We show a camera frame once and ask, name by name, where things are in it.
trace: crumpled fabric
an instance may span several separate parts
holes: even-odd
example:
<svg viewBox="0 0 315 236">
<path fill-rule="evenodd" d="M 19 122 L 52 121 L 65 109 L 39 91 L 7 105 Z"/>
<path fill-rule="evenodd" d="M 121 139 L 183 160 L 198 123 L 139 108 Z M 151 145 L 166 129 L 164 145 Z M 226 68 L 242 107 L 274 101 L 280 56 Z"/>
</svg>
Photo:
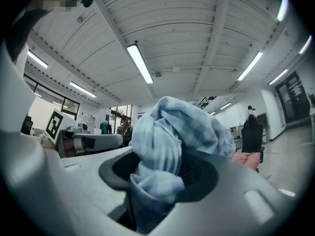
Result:
<svg viewBox="0 0 315 236">
<path fill-rule="evenodd" d="M 168 214 L 185 188 L 177 176 L 183 148 L 229 159 L 235 153 L 230 132 L 215 117 L 169 96 L 137 121 L 131 145 L 141 159 L 130 181 L 137 230 L 144 234 Z"/>
</svg>

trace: chair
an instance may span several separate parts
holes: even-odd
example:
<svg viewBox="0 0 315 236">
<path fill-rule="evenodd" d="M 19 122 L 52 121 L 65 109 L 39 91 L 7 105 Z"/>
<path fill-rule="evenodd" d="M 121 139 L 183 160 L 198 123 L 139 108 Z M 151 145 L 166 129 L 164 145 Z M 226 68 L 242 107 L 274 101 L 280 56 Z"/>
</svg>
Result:
<svg viewBox="0 0 315 236">
<path fill-rule="evenodd" d="M 247 121 L 244 123 L 244 128 L 242 129 L 243 136 L 243 148 L 242 152 L 260 152 L 260 163 L 263 162 L 263 152 L 265 147 L 262 147 L 262 125 L 251 125 Z"/>
</svg>

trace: floor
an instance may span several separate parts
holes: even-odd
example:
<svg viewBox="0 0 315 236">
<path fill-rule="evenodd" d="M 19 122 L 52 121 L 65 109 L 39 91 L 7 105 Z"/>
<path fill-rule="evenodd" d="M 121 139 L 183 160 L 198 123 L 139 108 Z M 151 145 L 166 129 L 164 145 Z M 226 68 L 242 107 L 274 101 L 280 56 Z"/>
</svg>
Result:
<svg viewBox="0 0 315 236">
<path fill-rule="evenodd" d="M 286 130 L 263 145 L 264 161 L 258 167 L 259 173 L 277 188 L 298 195 L 315 165 L 315 147 L 311 141 L 310 125 Z M 242 151 L 242 140 L 236 141 L 236 146 Z"/>
</svg>

